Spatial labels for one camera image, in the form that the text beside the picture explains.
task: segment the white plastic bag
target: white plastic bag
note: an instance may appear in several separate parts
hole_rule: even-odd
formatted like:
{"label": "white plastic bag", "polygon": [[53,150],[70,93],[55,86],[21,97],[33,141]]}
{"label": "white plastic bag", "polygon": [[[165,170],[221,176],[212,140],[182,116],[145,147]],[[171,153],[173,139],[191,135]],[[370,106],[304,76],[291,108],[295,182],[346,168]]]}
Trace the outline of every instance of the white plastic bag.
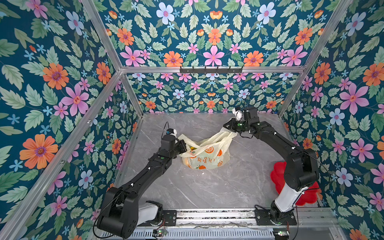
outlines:
{"label": "white plastic bag", "polygon": [[192,141],[184,134],[178,137],[187,145],[187,152],[180,154],[183,163],[192,169],[214,169],[229,161],[229,145],[237,135],[226,128],[222,128],[208,139],[200,142]]}

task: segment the gray marble surface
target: gray marble surface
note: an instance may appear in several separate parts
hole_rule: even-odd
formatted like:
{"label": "gray marble surface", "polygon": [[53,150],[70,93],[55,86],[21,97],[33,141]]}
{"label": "gray marble surface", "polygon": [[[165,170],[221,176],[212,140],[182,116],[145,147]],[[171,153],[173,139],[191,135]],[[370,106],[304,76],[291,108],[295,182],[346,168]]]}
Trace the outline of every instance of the gray marble surface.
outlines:
{"label": "gray marble surface", "polygon": [[[147,164],[147,159],[160,146],[161,133],[168,121],[184,134],[200,141],[219,132],[232,114],[160,114],[145,115],[124,181],[128,182]],[[280,134],[288,133],[277,114],[259,114],[260,121],[269,122]],[[140,203],[157,201],[164,208],[235,208],[269,207],[278,196],[270,179],[274,163],[283,161],[270,146],[256,138],[239,135],[229,147],[230,161],[216,169],[190,169],[180,157],[143,194]]]}

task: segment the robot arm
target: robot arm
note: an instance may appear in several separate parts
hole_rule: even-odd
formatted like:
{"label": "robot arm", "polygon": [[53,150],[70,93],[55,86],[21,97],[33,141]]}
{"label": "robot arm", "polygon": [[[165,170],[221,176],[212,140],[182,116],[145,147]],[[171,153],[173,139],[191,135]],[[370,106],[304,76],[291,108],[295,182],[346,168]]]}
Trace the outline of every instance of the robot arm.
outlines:
{"label": "robot arm", "polygon": [[234,109],[236,118],[224,124],[224,127],[233,132],[248,132],[257,139],[271,146],[287,162],[284,172],[285,185],[279,197],[272,202],[270,217],[274,223],[280,223],[287,217],[300,198],[318,178],[319,172],[316,163],[316,153],[312,149],[303,149],[293,144],[267,122],[260,122],[257,109]]}
{"label": "robot arm", "polygon": [[156,215],[157,221],[161,221],[162,205],[147,202],[139,207],[139,199],[170,167],[172,159],[187,151],[184,140],[179,141],[175,134],[173,129],[168,129],[167,134],[161,139],[161,147],[149,159],[144,169],[128,183],[107,191],[97,220],[99,229],[128,238],[137,225],[153,220]]}

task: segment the orange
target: orange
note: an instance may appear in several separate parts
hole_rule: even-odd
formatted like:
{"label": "orange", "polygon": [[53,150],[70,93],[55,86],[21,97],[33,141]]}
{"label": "orange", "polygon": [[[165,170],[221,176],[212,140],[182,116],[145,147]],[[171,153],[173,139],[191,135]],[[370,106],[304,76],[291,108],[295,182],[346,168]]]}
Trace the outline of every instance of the orange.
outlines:
{"label": "orange", "polygon": [[214,152],[214,148],[213,147],[209,147],[205,150],[206,153],[213,153]]}

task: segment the red plastic object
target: red plastic object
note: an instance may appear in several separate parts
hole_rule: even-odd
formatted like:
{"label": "red plastic object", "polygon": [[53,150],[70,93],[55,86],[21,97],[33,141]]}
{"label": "red plastic object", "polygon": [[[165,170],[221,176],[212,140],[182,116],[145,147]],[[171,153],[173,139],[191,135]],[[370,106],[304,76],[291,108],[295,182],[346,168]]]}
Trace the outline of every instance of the red plastic object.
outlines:
{"label": "red plastic object", "polygon": [[[286,162],[277,162],[273,166],[273,171],[271,172],[271,180],[275,183],[277,193],[281,193],[285,180],[284,180],[284,171],[287,163]],[[305,204],[314,204],[317,201],[317,197],[323,199],[321,195],[321,189],[317,189],[319,184],[315,182],[312,186],[309,187],[310,190],[306,190],[300,199],[297,201],[297,206],[303,206]]]}

